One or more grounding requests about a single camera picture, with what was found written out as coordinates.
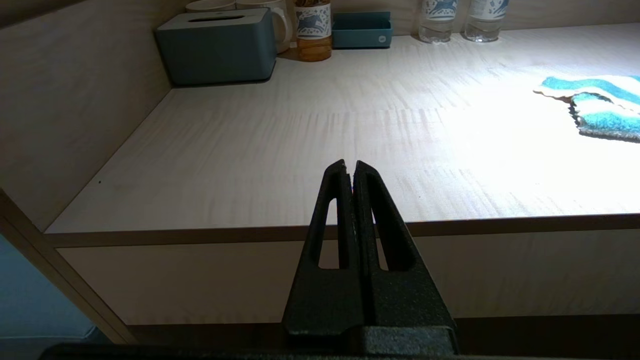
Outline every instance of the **teal tray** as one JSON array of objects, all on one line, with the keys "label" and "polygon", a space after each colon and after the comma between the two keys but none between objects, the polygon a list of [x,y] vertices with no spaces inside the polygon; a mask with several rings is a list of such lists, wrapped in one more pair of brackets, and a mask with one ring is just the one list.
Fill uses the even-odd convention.
[{"label": "teal tray", "polygon": [[333,14],[334,49],[386,49],[394,29],[390,12]]}]

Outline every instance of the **tissue box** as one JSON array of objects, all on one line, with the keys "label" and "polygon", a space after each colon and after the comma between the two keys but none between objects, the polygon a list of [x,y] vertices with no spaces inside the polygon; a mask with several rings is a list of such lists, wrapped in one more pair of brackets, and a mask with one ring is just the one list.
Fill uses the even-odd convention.
[{"label": "tissue box", "polygon": [[266,80],[276,61],[268,8],[183,13],[155,34],[176,85]]}]

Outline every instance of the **bottle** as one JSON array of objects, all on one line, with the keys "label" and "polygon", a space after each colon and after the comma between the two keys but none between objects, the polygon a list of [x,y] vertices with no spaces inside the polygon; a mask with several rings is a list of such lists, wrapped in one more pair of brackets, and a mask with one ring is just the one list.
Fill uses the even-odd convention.
[{"label": "bottle", "polygon": [[432,44],[448,42],[457,9],[458,0],[422,0],[418,30],[420,40]]},{"label": "bottle", "polygon": [[509,0],[473,0],[465,24],[465,38],[475,42],[498,40]]},{"label": "bottle", "polygon": [[296,0],[298,57],[322,61],[331,57],[330,0]]}]

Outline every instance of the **mug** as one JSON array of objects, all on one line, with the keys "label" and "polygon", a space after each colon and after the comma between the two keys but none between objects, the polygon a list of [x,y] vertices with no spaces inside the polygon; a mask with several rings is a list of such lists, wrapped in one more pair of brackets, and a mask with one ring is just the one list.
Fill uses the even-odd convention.
[{"label": "mug", "polygon": [[199,0],[188,3],[184,8],[188,13],[235,10],[236,0]]},{"label": "mug", "polygon": [[287,14],[286,0],[237,0],[238,9],[270,8],[273,15],[273,33],[276,35],[278,54],[289,50],[293,26]]}]

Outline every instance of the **striped towel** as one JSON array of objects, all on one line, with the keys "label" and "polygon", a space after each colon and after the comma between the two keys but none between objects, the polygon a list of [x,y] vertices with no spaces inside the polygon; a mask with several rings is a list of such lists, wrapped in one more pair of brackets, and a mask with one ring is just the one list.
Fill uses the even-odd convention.
[{"label": "striped towel", "polygon": [[551,77],[535,92],[571,100],[582,135],[640,142],[640,76]]}]

